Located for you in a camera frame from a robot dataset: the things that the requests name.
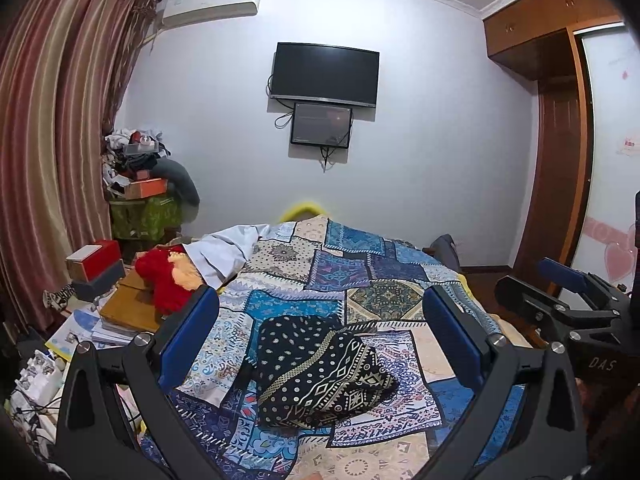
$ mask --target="television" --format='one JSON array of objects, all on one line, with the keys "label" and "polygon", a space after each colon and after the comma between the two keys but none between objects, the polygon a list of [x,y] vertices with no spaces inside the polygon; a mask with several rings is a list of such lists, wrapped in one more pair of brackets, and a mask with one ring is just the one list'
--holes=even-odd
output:
[{"label": "television", "polygon": [[296,103],[291,122],[291,143],[348,148],[351,119],[351,108]]},{"label": "television", "polygon": [[370,50],[278,43],[270,95],[375,108],[379,60]]}]

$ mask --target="wooden wardrobe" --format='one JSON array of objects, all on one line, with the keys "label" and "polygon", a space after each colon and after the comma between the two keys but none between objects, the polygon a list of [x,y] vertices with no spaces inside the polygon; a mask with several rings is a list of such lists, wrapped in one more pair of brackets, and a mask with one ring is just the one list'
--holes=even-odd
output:
[{"label": "wooden wardrobe", "polygon": [[544,257],[571,265],[593,156],[590,85],[574,31],[619,21],[609,0],[519,0],[484,20],[489,58],[538,82],[536,174],[513,275],[555,296],[559,287],[536,266]]}]

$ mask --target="air conditioner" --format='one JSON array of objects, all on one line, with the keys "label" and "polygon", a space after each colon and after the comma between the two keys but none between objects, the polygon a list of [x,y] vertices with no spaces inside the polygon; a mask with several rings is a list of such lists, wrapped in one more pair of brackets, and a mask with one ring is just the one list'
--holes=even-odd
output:
[{"label": "air conditioner", "polygon": [[255,16],[260,0],[168,0],[162,16],[162,28],[189,23]]}]

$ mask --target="white door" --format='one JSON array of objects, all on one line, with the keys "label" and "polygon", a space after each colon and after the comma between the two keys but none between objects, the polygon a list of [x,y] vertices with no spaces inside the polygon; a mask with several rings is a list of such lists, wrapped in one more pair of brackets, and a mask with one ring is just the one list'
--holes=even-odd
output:
[{"label": "white door", "polygon": [[[593,170],[572,267],[630,289],[637,257],[635,196],[640,191],[640,52],[624,27],[581,38],[593,97]],[[587,308],[567,290],[560,299]]]}]

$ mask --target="stuffed toy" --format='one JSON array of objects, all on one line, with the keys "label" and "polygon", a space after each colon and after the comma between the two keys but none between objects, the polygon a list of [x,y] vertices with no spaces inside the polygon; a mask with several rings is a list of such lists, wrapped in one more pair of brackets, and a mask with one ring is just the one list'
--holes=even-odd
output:
[{"label": "stuffed toy", "polygon": [[151,249],[136,260],[136,272],[154,284],[154,306],[162,314],[178,312],[204,283],[181,245]]}]

